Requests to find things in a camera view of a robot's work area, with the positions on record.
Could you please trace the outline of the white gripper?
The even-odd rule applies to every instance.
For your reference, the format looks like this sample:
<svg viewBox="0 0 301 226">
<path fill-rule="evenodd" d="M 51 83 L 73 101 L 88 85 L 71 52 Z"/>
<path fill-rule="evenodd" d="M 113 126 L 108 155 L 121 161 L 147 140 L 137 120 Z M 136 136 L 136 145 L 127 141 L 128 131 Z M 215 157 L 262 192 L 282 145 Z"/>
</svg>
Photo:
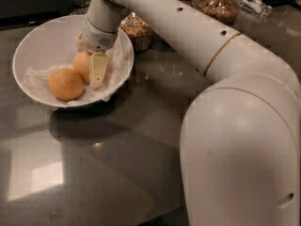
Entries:
<svg viewBox="0 0 301 226">
<path fill-rule="evenodd" d="M 108 57 L 105 53 L 99 51 L 107 51 L 111 49 L 118 36 L 117 32 L 103 32 L 97 28 L 85 16 L 83 21 L 83 29 L 77 35 L 75 47 L 78 52 L 88 52 L 92 54 L 89 57 L 89 84 L 93 89 L 98 88 L 104 80 Z"/>
</svg>

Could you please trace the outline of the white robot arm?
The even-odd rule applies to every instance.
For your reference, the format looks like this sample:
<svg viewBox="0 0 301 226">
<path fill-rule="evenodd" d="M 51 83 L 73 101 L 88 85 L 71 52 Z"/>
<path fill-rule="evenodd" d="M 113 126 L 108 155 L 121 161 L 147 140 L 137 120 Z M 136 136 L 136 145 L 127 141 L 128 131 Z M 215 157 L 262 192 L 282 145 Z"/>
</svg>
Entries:
<svg viewBox="0 0 301 226">
<path fill-rule="evenodd" d="M 188 107 L 180 156 L 190 226 L 300 226 L 300 82 L 249 37 L 178 0 L 91 0 L 88 50 L 134 11 L 211 86 Z"/>
</svg>

